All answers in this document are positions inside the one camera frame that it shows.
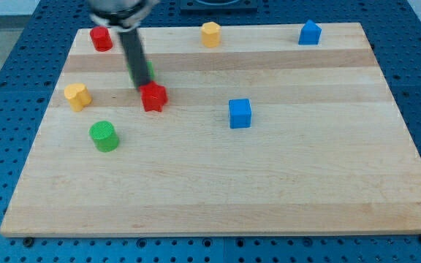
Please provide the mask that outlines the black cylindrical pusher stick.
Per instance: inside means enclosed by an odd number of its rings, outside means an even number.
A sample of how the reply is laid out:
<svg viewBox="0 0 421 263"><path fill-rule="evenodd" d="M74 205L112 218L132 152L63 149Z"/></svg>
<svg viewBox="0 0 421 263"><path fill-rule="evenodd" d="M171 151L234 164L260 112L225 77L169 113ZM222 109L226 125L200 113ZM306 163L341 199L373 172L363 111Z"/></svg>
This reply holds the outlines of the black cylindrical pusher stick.
<svg viewBox="0 0 421 263"><path fill-rule="evenodd" d="M139 89L140 86L149 84L151 82L151 76L137 28L120 32L118 35L135 88Z"/></svg>

